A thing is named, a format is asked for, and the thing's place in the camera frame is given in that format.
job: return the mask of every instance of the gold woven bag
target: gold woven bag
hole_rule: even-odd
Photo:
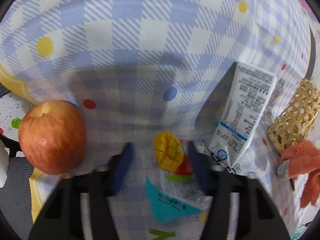
[[[280,155],[308,136],[319,110],[320,91],[303,79],[289,105],[268,128],[268,135]]]

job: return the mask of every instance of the apple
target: apple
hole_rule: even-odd
[[[170,172],[176,175],[192,175],[192,168],[188,155],[184,154],[182,163]]]
[[[52,100],[23,117],[18,137],[21,150],[33,166],[47,174],[60,174],[83,159],[87,130],[72,104]]]

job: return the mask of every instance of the teal triangle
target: teal triangle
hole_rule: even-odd
[[[169,222],[177,217],[186,217],[201,212],[182,201],[170,197],[154,186],[146,177],[146,192],[155,219],[160,223]]]

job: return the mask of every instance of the orange plush toy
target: orange plush toy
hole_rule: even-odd
[[[308,181],[305,184],[300,207],[312,205],[320,193],[320,149],[308,140],[290,146],[281,156],[281,165],[278,168],[278,176],[286,179],[296,178],[300,174],[308,173]]]

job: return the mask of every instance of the blue dot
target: blue dot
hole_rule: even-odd
[[[171,101],[173,100],[176,95],[178,93],[177,88],[170,88],[169,90],[167,90],[166,92],[164,92],[163,94],[163,99],[164,101]]]

